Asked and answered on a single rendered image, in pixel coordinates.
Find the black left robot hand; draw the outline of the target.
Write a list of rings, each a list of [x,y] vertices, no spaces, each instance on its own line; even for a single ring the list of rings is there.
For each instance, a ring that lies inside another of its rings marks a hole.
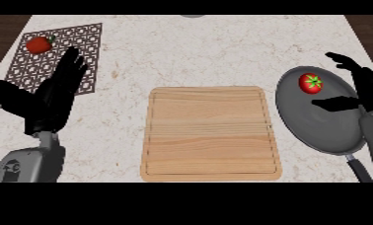
[[[0,80],[0,108],[25,120],[25,134],[41,131],[57,133],[67,120],[69,111],[87,65],[78,49],[69,47],[56,71],[29,93],[10,82]]]

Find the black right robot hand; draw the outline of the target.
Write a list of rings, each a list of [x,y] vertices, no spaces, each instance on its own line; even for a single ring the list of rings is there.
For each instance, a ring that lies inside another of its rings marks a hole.
[[[339,69],[350,72],[356,97],[333,97],[322,100],[312,100],[311,104],[328,112],[355,110],[362,107],[370,113],[373,112],[373,70],[361,67],[350,57],[327,52],[324,54],[334,62]]]

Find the red tomato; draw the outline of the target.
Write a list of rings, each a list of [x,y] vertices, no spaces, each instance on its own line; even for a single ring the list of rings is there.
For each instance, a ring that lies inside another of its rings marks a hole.
[[[299,77],[299,88],[306,94],[317,94],[322,89],[322,81],[312,73],[305,73]]]

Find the grey frying pan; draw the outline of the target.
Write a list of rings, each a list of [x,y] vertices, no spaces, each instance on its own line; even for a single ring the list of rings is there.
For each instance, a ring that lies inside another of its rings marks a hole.
[[[299,78],[312,73],[322,82],[321,91],[309,95],[299,86]],[[373,183],[361,162],[352,154],[364,147],[365,139],[358,125],[364,109],[328,112],[315,106],[312,100],[331,97],[356,97],[349,84],[327,70],[299,66],[280,78],[275,90],[275,105],[283,123],[305,145],[330,155],[343,156],[359,183]]]

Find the wooden cutting board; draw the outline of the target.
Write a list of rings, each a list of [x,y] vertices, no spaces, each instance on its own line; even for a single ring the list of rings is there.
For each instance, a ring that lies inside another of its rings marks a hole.
[[[259,87],[151,90],[140,170],[144,181],[265,181],[281,173]]]

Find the brown patterned placemat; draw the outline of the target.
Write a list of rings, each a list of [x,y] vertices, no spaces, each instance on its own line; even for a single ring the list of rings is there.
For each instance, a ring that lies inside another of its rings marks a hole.
[[[14,84],[20,89],[33,93],[42,81],[51,76],[66,49],[73,46],[78,55],[84,58],[87,70],[82,76],[78,95],[94,92],[95,72],[98,62],[98,47],[101,24],[79,25],[60,29],[23,33],[14,55],[8,63],[1,63],[5,68],[0,80]],[[56,38],[51,49],[33,55],[26,49],[26,42],[35,37]]]

